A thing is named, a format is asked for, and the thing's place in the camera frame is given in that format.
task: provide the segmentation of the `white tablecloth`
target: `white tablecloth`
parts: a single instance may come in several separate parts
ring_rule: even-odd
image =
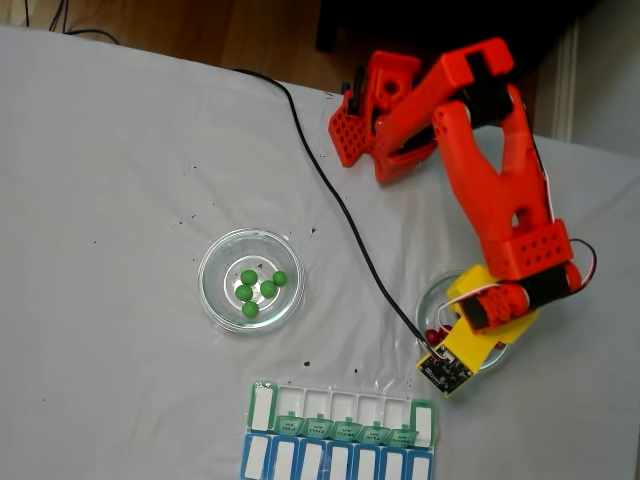
[[[9,27],[0,65],[0,478],[237,478],[256,379],[433,397],[438,480],[632,478],[637,159],[539,139],[556,213],[597,248],[598,273],[545,308],[495,373],[444,400],[279,91]],[[438,155],[381,188],[369,159],[340,166],[326,126],[341,98],[293,94],[405,311],[430,279],[481,260]],[[477,137],[499,155],[497,130]],[[247,226],[288,237],[307,273],[295,321],[257,339],[212,326],[196,290],[207,247]]]

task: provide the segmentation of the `green ball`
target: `green ball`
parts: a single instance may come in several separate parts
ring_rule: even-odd
[[[275,283],[279,287],[284,287],[287,283],[287,274],[277,271],[273,274],[273,283]]]
[[[265,280],[260,284],[260,293],[264,298],[275,297],[276,293],[278,293],[278,287],[271,280]]]
[[[240,281],[245,285],[255,285],[258,283],[258,274],[253,270],[245,270],[240,274]]]
[[[258,315],[260,308],[256,302],[247,302],[242,306],[242,313],[247,318],[255,318]]]
[[[251,300],[253,298],[253,289],[249,285],[240,285],[236,288],[236,297],[243,302]]]

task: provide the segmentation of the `glass petri dish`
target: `glass petri dish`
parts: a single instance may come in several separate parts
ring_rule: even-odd
[[[244,270],[258,274],[258,282],[251,288],[252,301],[260,310],[252,319],[244,316],[244,302],[235,295]],[[287,284],[274,297],[265,298],[260,284],[271,280],[278,270],[287,274]],[[198,269],[198,289],[204,310],[216,324],[232,332],[264,332],[293,315],[304,291],[304,269],[300,257],[283,238],[245,228],[227,233],[209,247]]]
[[[434,330],[439,329],[439,326],[436,325],[438,307],[449,300],[447,297],[447,289],[462,273],[461,270],[446,272],[436,277],[433,282],[423,290],[418,299],[415,313],[415,322],[421,332],[424,333],[430,328]],[[454,325],[458,321],[458,316],[451,309],[445,308],[440,314],[440,321],[445,325]],[[502,350],[496,348],[491,350],[487,360],[480,367],[480,372],[486,372],[497,366],[500,361],[504,359],[510,348],[510,345],[506,345]]]

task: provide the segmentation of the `screw hole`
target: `screw hole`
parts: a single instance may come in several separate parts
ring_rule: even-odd
[[[384,91],[387,92],[389,95],[393,95],[398,91],[398,84],[392,81],[385,82]]]

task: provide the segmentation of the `pill organizer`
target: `pill organizer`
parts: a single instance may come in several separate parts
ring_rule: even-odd
[[[435,427],[425,399],[256,382],[240,479],[431,480]]]

